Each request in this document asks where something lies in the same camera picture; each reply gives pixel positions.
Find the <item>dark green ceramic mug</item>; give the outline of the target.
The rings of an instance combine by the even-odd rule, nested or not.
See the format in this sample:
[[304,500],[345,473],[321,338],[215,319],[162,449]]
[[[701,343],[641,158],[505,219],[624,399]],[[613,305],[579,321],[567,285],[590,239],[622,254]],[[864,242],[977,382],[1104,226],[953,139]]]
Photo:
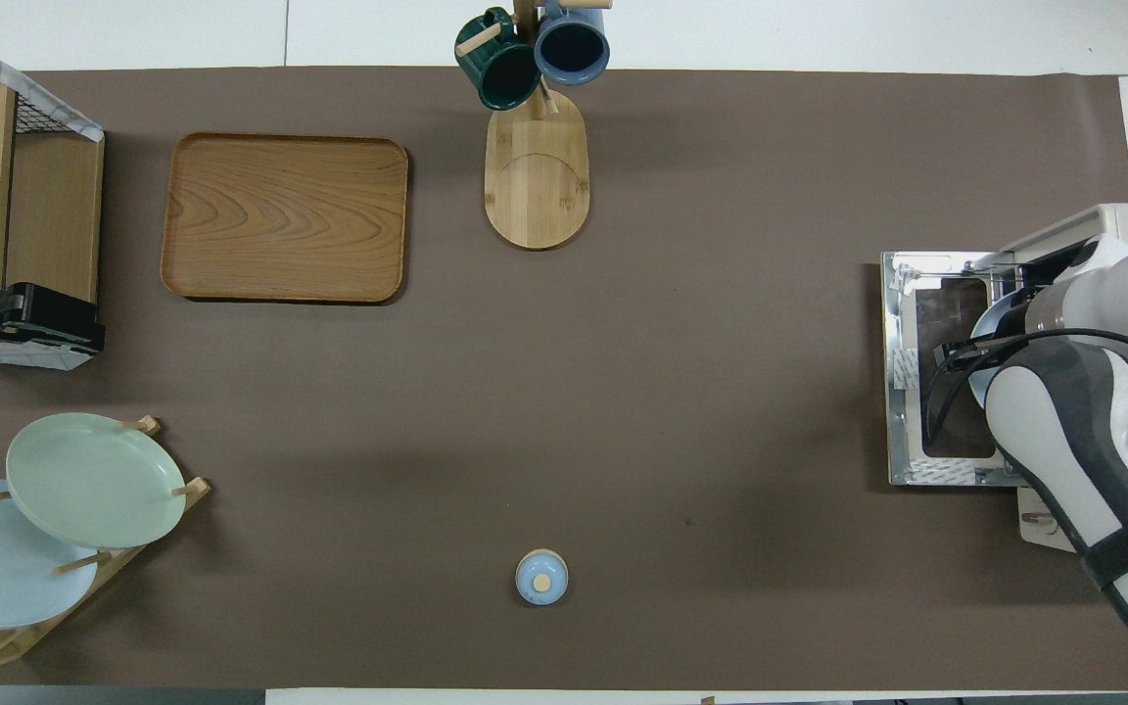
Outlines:
[[488,109],[515,109],[538,88],[541,72],[534,49],[519,39],[513,15],[501,6],[466,23],[457,32],[453,50],[457,65]]

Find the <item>wooden mug tree stand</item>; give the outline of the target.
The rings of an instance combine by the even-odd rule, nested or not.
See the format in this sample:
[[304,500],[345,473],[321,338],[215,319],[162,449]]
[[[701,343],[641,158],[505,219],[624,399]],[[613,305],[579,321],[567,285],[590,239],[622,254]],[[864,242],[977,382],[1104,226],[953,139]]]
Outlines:
[[[506,14],[515,19],[515,35],[536,54],[541,0],[513,0]],[[567,243],[589,215],[587,126],[576,104],[556,89],[558,85],[540,71],[529,100],[515,109],[490,111],[485,213],[506,243],[529,252]]]

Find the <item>blue ceramic mug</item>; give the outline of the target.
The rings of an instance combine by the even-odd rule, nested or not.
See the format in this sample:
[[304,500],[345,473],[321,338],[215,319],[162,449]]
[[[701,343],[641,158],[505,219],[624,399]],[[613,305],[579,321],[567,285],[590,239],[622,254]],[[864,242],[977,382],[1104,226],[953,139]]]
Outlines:
[[552,83],[590,83],[608,67],[603,12],[613,0],[540,0],[536,60]]

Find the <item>light blue serving plate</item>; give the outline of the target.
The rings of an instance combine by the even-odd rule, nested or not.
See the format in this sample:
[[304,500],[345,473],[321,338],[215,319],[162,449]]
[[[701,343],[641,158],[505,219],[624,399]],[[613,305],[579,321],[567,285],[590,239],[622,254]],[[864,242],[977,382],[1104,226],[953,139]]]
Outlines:
[[[1034,296],[1037,296],[1037,291],[1030,289],[1030,287],[1022,287],[1022,289],[1014,291],[1014,293],[1004,296],[982,312],[979,321],[976,321],[973,325],[970,338],[1002,340],[1024,334],[1026,331],[1025,318],[1028,305]],[[981,407],[985,407],[986,394],[988,394],[992,379],[998,373],[998,365],[1002,364],[1002,360],[1003,358],[999,356],[999,362],[994,362],[989,367],[981,367],[981,369],[968,378],[975,400]]]

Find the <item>pale green plate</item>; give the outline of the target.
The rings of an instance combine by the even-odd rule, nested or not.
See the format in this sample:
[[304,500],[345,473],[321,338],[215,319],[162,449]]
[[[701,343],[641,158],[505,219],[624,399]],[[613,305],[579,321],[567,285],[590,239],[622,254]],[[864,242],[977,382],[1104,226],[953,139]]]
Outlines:
[[182,521],[179,465],[142,430],[91,412],[30,421],[6,450],[14,504],[41,531],[91,549],[157,541]]

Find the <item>wooden serving tray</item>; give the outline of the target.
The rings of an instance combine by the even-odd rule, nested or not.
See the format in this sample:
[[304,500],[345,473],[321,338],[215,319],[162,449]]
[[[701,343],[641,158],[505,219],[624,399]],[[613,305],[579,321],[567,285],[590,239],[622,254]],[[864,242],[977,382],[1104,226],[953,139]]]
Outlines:
[[409,155],[380,136],[197,132],[173,149],[160,277],[179,298],[384,305]]

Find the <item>brown table mat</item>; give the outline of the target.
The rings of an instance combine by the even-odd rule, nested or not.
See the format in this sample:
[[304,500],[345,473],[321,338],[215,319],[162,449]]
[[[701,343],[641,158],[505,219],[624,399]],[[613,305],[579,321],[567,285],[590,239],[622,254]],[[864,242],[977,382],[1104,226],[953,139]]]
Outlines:
[[[50,412],[153,414],[213,491],[0,685],[1128,690],[1128,633],[1014,495],[887,481],[880,256],[1128,204],[1113,76],[617,70],[569,90],[592,202],[490,228],[447,68],[37,72],[106,129],[106,351],[0,365],[0,476]],[[385,306],[160,277],[197,132],[409,155]],[[528,605],[529,550],[569,589]]]

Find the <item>wooden plate rack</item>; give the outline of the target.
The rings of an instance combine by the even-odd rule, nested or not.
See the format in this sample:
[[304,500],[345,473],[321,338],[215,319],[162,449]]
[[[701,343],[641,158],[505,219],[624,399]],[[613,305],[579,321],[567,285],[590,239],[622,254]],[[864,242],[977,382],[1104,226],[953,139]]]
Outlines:
[[[148,437],[153,438],[155,441],[158,442],[157,437],[158,433],[160,432],[161,424],[160,420],[155,418],[155,416],[146,415],[143,416],[143,418],[138,418],[135,421],[121,421],[121,420],[117,421],[121,428],[142,430],[142,432],[147,433]],[[208,482],[205,478],[201,477],[185,478],[183,476],[183,473],[182,477],[185,481],[185,485],[182,488],[176,490],[176,494],[182,495],[185,499],[185,512],[183,514],[184,517],[185,514],[191,512],[191,510],[194,506],[196,506],[200,503],[200,501],[205,499],[208,494],[210,494],[212,488],[210,482]],[[3,492],[0,492],[0,499],[12,500],[12,496],[8,491],[8,485],[6,485],[6,490]],[[62,615],[58,615],[53,617],[53,619],[49,619],[46,622],[36,622],[36,624],[25,626],[25,628],[0,631],[0,666],[6,664],[6,662],[12,662],[15,660],[18,660],[20,659],[20,656],[25,655],[28,651],[30,651],[30,647],[37,645],[41,638],[45,638],[46,636],[49,636],[50,633],[55,631],[63,622],[65,622],[68,616],[71,616],[72,613],[79,611],[80,608],[86,602],[89,602],[90,599],[99,592],[99,590],[105,588],[113,579],[115,579],[120,572],[124,571],[130,565],[130,563],[133,562],[139,556],[139,554],[142,554],[147,549],[148,545],[151,545],[152,543],[144,544],[142,545],[142,547],[135,547],[129,549],[88,548],[94,552],[91,557],[74,561],[72,563],[69,563],[69,565],[63,565],[62,567],[58,567],[58,570],[55,570],[55,572],[58,572],[58,575],[63,575],[63,573],[79,569],[83,565],[97,565],[98,570],[97,570],[97,576],[94,578],[92,584],[88,593],[86,593],[80,599],[80,601],[74,605],[74,607],[69,608],[67,613],[62,613]]]

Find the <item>beige toaster oven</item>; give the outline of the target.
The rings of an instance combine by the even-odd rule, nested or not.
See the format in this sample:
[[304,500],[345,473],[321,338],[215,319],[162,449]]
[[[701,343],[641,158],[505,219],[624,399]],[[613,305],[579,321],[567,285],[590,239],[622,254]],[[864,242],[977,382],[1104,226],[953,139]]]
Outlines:
[[[971,340],[982,312],[1022,287],[1049,287],[1098,237],[1128,247],[1128,205],[1105,204],[997,253],[887,253],[882,261],[889,470],[892,485],[1016,487],[1037,495],[994,446],[970,384],[950,407],[937,437],[925,424],[960,378],[937,370],[941,345]],[[1054,525],[1040,499],[1038,519]]]

